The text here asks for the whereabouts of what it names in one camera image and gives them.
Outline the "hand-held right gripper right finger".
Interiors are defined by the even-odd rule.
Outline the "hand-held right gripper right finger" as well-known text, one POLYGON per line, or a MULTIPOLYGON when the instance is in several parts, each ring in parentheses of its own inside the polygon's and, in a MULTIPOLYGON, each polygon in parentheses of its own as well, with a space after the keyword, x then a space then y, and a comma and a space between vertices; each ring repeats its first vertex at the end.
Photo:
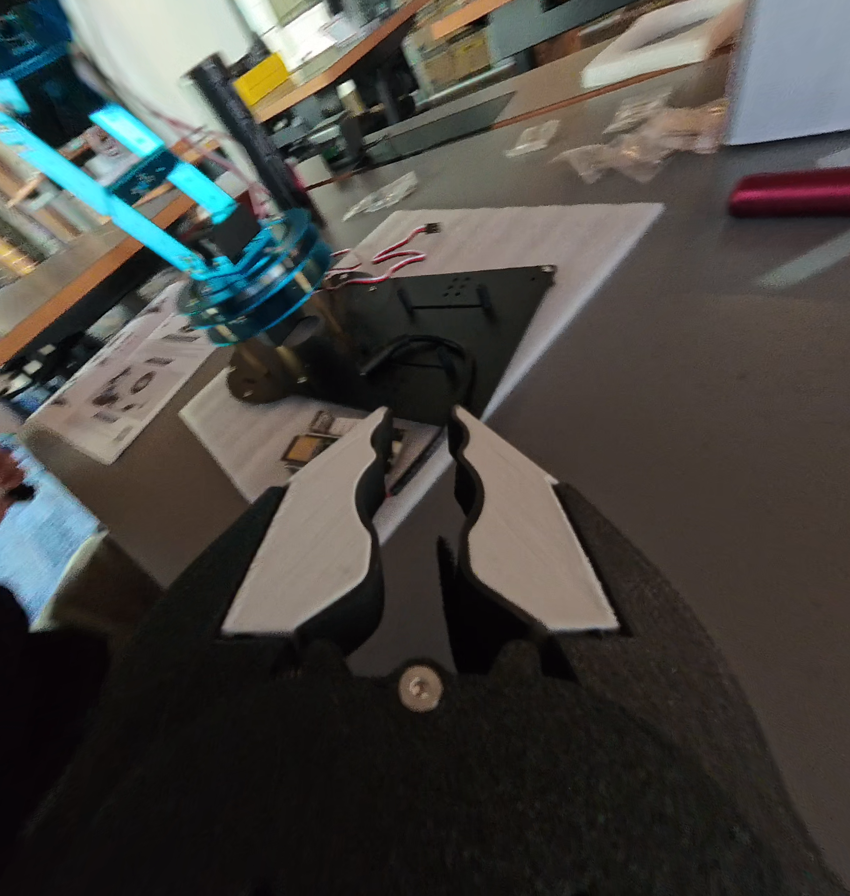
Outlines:
POLYGON ((448 436, 464 580, 540 633, 619 632, 560 482, 464 407, 453 408, 448 436))

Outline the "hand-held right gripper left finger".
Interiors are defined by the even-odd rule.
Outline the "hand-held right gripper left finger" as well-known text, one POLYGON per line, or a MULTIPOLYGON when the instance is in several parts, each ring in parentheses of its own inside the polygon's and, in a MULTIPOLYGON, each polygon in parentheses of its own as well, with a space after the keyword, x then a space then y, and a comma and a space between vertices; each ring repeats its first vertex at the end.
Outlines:
POLYGON ((228 637, 370 637, 385 583, 374 515, 393 415, 374 410, 289 482, 222 622, 228 637))

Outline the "red electric screwdriver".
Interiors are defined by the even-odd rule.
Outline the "red electric screwdriver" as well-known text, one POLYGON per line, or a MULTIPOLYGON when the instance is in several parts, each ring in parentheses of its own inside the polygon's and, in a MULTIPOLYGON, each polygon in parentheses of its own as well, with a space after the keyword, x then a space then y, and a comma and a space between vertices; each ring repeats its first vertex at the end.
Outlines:
POLYGON ((745 176, 728 211, 736 218, 850 217, 850 167, 745 176))

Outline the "orange and white cardboard box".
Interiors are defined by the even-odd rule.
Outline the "orange and white cardboard box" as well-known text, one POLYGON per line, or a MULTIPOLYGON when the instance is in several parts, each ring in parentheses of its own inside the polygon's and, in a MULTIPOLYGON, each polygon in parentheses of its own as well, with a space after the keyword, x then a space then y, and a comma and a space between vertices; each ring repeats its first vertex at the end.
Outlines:
POLYGON ((850 1, 748 2, 724 143, 850 131, 850 1))

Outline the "printed instruction manual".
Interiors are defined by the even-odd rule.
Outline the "printed instruction manual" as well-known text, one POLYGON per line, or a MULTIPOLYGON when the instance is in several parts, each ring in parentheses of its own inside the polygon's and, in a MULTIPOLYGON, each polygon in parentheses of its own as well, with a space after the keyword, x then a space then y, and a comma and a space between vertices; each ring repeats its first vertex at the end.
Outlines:
POLYGON ((72 376, 27 421, 103 465, 116 462, 214 352, 177 310, 177 281, 72 376))

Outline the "person's black clothing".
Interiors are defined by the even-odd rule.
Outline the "person's black clothing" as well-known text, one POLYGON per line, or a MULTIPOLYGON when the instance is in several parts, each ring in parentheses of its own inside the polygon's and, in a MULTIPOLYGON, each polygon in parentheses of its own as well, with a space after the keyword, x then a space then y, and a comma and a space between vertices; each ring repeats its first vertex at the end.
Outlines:
POLYGON ((0 878, 82 742, 109 667, 102 636, 33 632, 15 596, 0 586, 0 878))

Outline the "white foam sheet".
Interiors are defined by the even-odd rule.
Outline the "white foam sheet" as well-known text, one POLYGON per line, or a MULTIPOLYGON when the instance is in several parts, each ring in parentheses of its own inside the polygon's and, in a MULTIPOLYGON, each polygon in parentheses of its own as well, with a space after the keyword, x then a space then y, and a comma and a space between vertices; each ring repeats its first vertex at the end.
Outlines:
MULTIPOLYGON (((369 263, 375 252, 434 219, 441 231, 420 234, 413 242, 426 259, 402 271, 412 278, 555 266, 555 284, 480 416, 488 422, 663 212, 664 205, 658 203, 400 210, 353 253, 369 263)), ((282 455, 295 436, 310 431, 315 417, 326 413, 349 420, 365 415, 306 397, 252 406, 229 394, 226 379, 225 373, 216 375, 178 416, 248 502, 265 488, 288 482, 282 455)))

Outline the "clear bag with white parts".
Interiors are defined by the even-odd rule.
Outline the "clear bag with white parts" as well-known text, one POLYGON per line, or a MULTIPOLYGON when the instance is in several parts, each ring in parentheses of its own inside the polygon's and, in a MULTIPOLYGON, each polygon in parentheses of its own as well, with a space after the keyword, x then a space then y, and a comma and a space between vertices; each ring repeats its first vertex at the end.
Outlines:
POLYGON ((342 221, 394 207, 416 192, 418 187, 419 178, 414 171, 410 171, 361 198, 343 214, 342 221))

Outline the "brown wooden table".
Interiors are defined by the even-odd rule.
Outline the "brown wooden table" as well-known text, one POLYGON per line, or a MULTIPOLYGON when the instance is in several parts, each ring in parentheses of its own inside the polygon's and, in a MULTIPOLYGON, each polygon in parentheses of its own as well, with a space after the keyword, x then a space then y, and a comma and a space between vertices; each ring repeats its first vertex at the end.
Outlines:
POLYGON ((272 123, 305 105, 316 122, 328 118, 344 105, 341 85, 352 83, 366 110, 396 125, 513 66, 491 48, 489 10, 480 2, 390 6, 249 103, 256 121, 272 123))
POLYGON ((0 368, 48 330, 70 330, 95 312, 103 315, 162 266, 112 223, 83 233, 0 290, 0 368))

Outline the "small clear hardware bag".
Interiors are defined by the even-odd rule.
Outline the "small clear hardware bag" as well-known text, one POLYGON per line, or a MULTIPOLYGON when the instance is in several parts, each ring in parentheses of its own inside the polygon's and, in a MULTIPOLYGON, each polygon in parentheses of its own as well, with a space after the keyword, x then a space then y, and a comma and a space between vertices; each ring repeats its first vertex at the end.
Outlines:
POLYGON ((713 154, 722 143, 727 114, 723 99, 696 107, 667 107, 648 123, 648 130, 665 154, 713 154))
POLYGON ((525 128, 519 134, 515 144, 505 151, 506 158, 520 159, 546 150, 555 139, 559 126, 559 120, 549 119, 539 125, 525 128))
POLYGON ((662 91, 624 101, 603 133, 627 133, 648 123, 667 107, 669 95, 670 91, 662 91))
POLYGON ((618 174, 644 185, 663 170, 667 158, 645 157, 639 151, 610 144, 591 144, 558 153, 550 163, 565 166, 588 185, 611 174, 618 174))

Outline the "clear plastic strip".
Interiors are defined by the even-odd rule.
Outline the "clear plastic strip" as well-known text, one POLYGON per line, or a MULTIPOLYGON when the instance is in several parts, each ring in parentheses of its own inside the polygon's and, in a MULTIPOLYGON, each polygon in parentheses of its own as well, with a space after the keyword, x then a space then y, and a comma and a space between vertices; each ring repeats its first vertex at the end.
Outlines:
POLYGON ((754 285, 772 290, 795 287, 850 259, 850 230, 758 277, 754 285))

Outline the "black rectangular panel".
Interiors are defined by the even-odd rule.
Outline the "black rectangular panel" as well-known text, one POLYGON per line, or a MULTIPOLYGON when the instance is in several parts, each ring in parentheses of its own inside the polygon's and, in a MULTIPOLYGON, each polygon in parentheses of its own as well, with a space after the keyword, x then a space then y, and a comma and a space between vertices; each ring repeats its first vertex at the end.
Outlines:
POLYGON ((365 163, 381 167, 485 133, 514 96, 515 91, 506 91, 477 102, 465 102, 463 106, 454 105, 453 109, 447 104, 435 110, 434 115, 422 114, 403 126, 373 133, 364 141, 365 163))

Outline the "yellow box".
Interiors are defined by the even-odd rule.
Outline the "yellow box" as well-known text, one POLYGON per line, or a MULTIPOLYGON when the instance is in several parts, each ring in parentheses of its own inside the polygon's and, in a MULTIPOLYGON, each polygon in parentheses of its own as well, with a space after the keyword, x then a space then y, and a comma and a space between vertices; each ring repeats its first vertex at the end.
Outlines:
POLYGON ((246 106, 253 106, 290 81, 291 73, 283 58, 274 52, 235 79, 232 87, 246 106))

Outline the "white foam packing insert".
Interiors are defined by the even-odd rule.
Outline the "white foam packing insert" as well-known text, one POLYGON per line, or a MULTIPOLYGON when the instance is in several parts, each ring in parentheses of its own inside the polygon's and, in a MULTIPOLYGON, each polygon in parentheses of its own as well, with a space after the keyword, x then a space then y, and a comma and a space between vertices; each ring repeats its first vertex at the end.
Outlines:
POLYGON ((587 64, 581 84, 592 91, 702 62, 738 35, 745 6, 745 1, 685 1, 646 13, 587 64))

